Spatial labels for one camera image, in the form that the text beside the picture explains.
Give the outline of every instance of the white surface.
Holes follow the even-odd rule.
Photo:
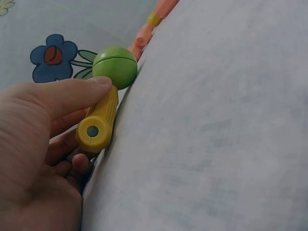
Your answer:
[[[16,1],[0,17],[1,88],[31,81],[48,35],[99,51],[143,24],[117,12],[153,8],[102,2]],[[83,230],[307,230],[307,12],[306,0],[181,0],[96,162]]]

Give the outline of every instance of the toy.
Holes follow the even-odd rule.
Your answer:
[[[178,2],[179,0],[158,0],[147,23],[138,31],[128,49],[110,47],[95,57],[93,76],[107,76],[112,80],[113,86],[104,99],[88,110],[86,117],[77,126],[76,139],[84,151],[99,153],[109,145],[119,103],[117,92],[133,83],[137,76],[137,61],[150,42],[154,28]]]
[[[141,58],[143,48],[150,42],[154,28],[168,16],[178,2],[179,0],[158,0],[147,23],[138,31],[135,40],[128,48],[135,55],[137,61]]]
[[[87,152],[99,153],[110,143],[116,107],[119,102],[118,90],[127,88],[137,76],[137,60],[122,47],[110,47],[100,52],[93,62],[93,76],[107,76],[113,86],[109,93],[88,110],[79,123],[76,139]]]

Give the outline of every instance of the fingernail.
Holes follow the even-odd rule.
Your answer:
[[[90,78],[89,80],[97,82],[99,84],[109,84],[111,83],[111,79],[105,76],[101,76],[101,77],[93,77]]]

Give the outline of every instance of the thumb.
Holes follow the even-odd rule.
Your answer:
[[[111,87],[112,81],[107,77],[94,77],[89,80],[70,78],[50,83],[20,84],[8,90],[7,94],[39,104],[53,121],[93,106]]]

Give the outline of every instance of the yellow plastic handle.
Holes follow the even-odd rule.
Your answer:
[[[117,88],[112,86],[109,93],[88,110],[87,116],[79,123],[76,131],[76,139],[81,149],[99,153],[110,144],[118,103]]]

